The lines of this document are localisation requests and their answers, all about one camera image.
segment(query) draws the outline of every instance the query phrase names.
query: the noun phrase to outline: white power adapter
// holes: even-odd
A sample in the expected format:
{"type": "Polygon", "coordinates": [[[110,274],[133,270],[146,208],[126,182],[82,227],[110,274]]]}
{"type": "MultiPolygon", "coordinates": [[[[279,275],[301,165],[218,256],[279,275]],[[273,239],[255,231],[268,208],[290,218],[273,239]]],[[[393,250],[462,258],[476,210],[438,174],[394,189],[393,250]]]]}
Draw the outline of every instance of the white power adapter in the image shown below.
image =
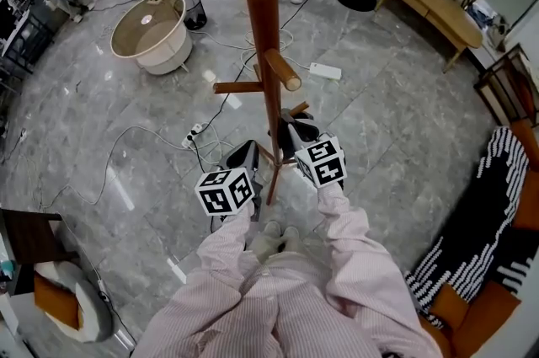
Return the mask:
{"type": "Polygon", "coordinates": [[[318,75],[319,77],[324,77],[327,79],[339,80],[341,77],[341,70],[338,67],[326,66],[315,62],[311,63],[309,72],[312,75],[318,75]]]}
{"type": "MultiPolygon", "coordinates": [[[[203,127],[202,125],[200,125],[199,123],[196,123],[192,128],[191,130],[189,131],[189,133],[187,134],[187,136],[191,135],[191,137],[194,139],[196,139],[196,137],[198,136],[198,134],[202,131],[203,127]]],[[[184,140],[182,141],[182,147],[183,148],[190,148],[191,150],[194,150],[195,149],[195,145],[193,144],[193,141],[190,141],[189,139],[187,139],[187,136],[184,138],[184,140]]]]}

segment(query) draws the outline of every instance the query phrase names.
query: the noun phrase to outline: white cushion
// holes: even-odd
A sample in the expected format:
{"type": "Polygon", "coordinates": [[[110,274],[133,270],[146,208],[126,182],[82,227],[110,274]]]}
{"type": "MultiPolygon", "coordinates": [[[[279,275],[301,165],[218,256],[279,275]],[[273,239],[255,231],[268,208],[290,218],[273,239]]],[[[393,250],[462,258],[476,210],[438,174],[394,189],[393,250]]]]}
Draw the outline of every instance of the white cushion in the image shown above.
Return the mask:
{"type": "Polygon", "coordinates": [[[45,262],[36,264],[35,271],[47,280],[69,289],[77,298],[83,312],[83,326],[79,330],[68,327],[46,313],[66,336],[82,343],[100,341],[110,336],[112,317],[109,309],[80,268],[66,261],[45,262]]]}

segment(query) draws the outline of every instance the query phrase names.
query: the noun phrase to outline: wooden coat rack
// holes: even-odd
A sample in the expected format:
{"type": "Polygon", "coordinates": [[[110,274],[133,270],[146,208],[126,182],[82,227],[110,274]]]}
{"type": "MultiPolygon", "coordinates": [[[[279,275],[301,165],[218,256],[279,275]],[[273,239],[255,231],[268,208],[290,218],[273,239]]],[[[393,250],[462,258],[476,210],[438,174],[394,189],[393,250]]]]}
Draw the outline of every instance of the wooden coat rack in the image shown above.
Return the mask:
{"type": "MultiPolygon", "coordinates": [[[[253,28],[256,56],[259,63],[258,65],[254,65],[258,82],[216,83],[213,88],[216,94],[264,92],[273,154],[260,146],[260,144],[259,149],[274,166],[273,178],[271,180],[268,199],[266,201],[269,205],[273,199],[280,168],[283,164],[295,162],[293,159],[286,159],[283,162],[279,143],[277,142],[281,111],[280,83],[282,83],[287,90],[296,91],[301,87],[302,81],[279,53],[278,1],[247,0],[247,5],[249,16],[251,18],[251,26],[253,28]]],[[[290,111],[290,115],[294,116],[306,108],[308,108],[308,104],[303,102],[293,108],[290,111]]]]}

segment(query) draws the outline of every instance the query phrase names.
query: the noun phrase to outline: wooden bench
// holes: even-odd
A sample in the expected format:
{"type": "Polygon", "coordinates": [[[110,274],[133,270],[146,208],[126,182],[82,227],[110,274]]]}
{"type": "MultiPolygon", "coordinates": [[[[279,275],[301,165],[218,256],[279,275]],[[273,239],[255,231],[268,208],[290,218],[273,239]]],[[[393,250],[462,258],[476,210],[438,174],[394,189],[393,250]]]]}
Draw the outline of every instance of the wooden bench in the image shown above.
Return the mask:
{"type": "MultiPolygon", "coordinates": [[[[447,62],[444,73],[468,47],[481,46],[483,35],[473,19],[454,0],[402,0],[430,21],[455,47],[455,55],[447,62]]],[[[379,0],[377,11],[384,0],[379,0]]]]}

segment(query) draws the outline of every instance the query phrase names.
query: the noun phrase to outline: pink striped shirt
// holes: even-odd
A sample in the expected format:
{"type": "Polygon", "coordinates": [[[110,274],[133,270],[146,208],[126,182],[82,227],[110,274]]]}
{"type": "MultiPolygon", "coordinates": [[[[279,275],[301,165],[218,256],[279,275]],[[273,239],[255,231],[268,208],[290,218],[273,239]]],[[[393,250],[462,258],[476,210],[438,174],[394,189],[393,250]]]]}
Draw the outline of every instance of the pink striped shirt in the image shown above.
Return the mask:
{"type": "Polygon", "coordinates": [[[199,247],[202,266],[148,324],[133,358],[439,358],[389,253],[366,237],[364,210],[340,187],[318,192],[329,269],[284,252],[260,264],[244,251],[250,206],[199,247]]]}

